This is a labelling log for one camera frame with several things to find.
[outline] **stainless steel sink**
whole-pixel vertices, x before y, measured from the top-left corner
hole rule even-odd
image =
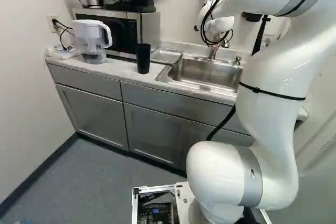
[[[156,80],[200,90],[237,92],[242,72],[241,66],[232,63],[180,58],[172,67],[166,66]]]

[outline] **gray cabinet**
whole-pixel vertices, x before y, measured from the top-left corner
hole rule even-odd
[[[121,82],[123,101],[196,122],[219,125],[231,106]],[[248,135],[235,114],[224,128]]]
[[[48,64],[56,83],[121,101],[120,82],[65,67]]]
[[[212,126],[124,103],[130,151],[185,170],[189,148],[206,139]],[[247,135],[221,130],[215,141],[250,146]]]
[[[56,85],[77,132],[128,150],[122,102]]]

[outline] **faucet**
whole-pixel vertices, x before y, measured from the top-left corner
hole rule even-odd
[[[209,60],[215,60],[216,59],[216,53],[220,47],[221,43],[218,43],[210,48],[210,54],[209,54]]]
[[[220,40],[219,34],[215,35],[214,37],[215,40]],[[196,59],[200,59],[200,60],[215,60],[215,61],[219,61],[222,63],[229,63],[227,60],[216,60],[216,53],[219,50],[220,46],[224,46],[225,48],[230,47],[230,44],[228,41],[223,40],[220,43],[217,43],[213,46],[210,47],[210,54],[208,57],[195,57]]]

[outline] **power outlet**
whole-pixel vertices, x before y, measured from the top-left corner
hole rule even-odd
[[[53,19],[58,19],[58,16],[57,15],[50,15],[50,16],[47,16],[47,20],[48,20],[48,25],[49,25],[49,28],[50,28],[50,31],[52,33],[55,33],[57,32],[56,29],[55,29],[55,26],[54,26],[54,23],[53,23]]]

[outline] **black cup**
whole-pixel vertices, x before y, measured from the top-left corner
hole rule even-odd
[[[146,74],[149,72],[149,64],[151,62],[151,45],[137,44],[136,62],[138,65],[138,73]]]

